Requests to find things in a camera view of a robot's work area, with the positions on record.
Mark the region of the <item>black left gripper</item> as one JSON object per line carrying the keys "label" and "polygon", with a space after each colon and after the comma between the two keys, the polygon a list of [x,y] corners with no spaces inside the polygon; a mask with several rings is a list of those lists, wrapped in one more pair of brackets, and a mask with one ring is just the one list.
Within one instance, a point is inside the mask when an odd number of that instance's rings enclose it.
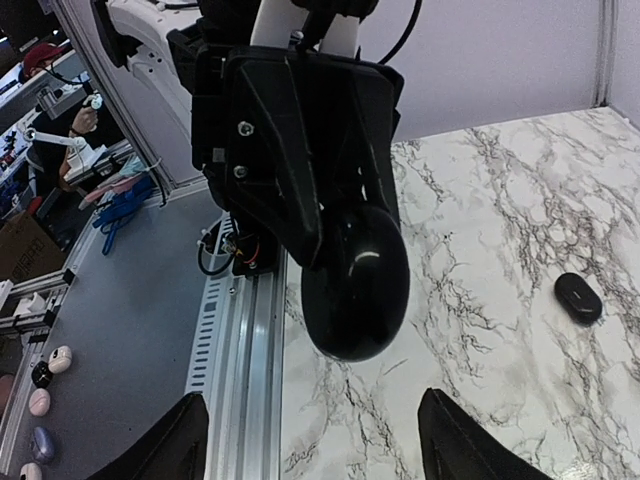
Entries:
{"label": "black left gripper", "polygon": [[320,265],[320,210],[368,203],[400,223],[391,140],[403,79],[336,55],[229,45],[213,30],[167,37],[191,96],[194,166],[242,232]]}

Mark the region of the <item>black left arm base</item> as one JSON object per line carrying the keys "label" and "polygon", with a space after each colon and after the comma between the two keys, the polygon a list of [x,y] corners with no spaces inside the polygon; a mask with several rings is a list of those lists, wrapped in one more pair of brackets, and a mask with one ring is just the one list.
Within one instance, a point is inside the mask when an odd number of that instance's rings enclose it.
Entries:
{"label": "black left arm base", "polygon": [[268,232],[241,227],[230,214],[204,229],[197,245],[199,270],[208,277],[232,274],[250,278],[278,269],[280,247],[275,238]]}

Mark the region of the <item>black round disc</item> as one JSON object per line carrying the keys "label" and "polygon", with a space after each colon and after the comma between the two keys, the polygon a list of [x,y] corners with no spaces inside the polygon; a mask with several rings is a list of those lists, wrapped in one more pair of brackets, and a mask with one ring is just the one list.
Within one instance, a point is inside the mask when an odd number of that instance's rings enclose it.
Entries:
{"label": "black round disc", "polygon": [[408,305],[400,229],[388,212],[367,203],[325,211],[323,227],[317,260],[301,275],[307,332],[328,357],[369,360],[395,339]]}

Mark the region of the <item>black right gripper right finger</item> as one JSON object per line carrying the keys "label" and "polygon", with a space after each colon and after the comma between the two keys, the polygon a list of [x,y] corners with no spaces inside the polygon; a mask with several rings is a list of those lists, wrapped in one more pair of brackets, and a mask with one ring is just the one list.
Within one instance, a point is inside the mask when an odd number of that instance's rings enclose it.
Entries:
{"label": "black right gripper right finger", "polygon": [[444,391],[429,388],[417,413],[427,479],[546,479],[500,444]]}

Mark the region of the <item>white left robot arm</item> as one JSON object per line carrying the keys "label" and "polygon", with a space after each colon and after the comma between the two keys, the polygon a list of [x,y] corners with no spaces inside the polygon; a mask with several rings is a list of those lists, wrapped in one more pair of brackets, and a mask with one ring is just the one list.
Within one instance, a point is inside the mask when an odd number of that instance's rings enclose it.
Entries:
{"label": "white left robot arm", "polygon": [[403,77],[361,59],[372,1],[95,1],[117,67],[186,94],[192,162],[237,222],[236,257],[307,269],[402,243],[391,167]]}

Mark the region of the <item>black earbud charging case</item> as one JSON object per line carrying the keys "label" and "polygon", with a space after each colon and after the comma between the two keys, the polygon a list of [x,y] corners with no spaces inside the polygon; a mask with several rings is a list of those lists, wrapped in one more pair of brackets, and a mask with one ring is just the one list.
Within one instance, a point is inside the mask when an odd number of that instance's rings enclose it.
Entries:
{"label": "black earbud charging case", "polygon": [[602,315],[602,300],[576,273],[560,275],[554,283],[554,295],[569,316],[581,325],[592,325]]}

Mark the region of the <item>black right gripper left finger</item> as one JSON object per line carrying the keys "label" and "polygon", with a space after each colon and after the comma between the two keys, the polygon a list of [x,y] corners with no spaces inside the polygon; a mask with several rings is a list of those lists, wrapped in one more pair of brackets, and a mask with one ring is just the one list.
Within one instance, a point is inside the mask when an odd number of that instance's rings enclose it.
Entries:
{"label": "black right gripper left finger", "polygon": [[94,480],[202,479],[209,416],[199,393],[179,400],[122,455],[92,475]]}

